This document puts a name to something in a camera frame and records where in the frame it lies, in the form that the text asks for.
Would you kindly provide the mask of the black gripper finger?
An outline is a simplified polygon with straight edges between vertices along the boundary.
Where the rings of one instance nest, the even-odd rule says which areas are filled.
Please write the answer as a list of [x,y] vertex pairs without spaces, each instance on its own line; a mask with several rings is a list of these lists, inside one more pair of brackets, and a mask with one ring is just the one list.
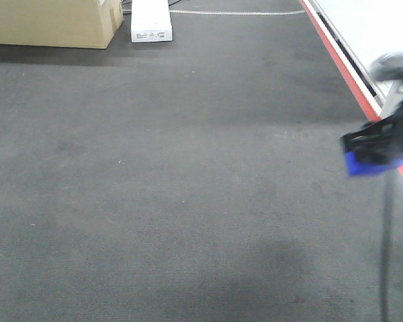
[[356,143],[355,159],[362,165],[392,165],[403,161],[403,146],[393,144]]
[[341,137],[344,148],[386,148],[398,143],[396,121],[387,117],[376,122],[367,122],[357,131]]

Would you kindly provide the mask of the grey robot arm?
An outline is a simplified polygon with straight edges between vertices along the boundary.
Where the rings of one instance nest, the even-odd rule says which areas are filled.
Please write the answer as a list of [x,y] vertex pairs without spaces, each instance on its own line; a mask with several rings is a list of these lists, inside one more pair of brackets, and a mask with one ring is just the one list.
[[[377,81],[403,82],[403,55],[389,55],[375,61],[373,76]],[[355,140],[357,161],[387,165],[403,160],[403,100],[388,117],[368,123]]]

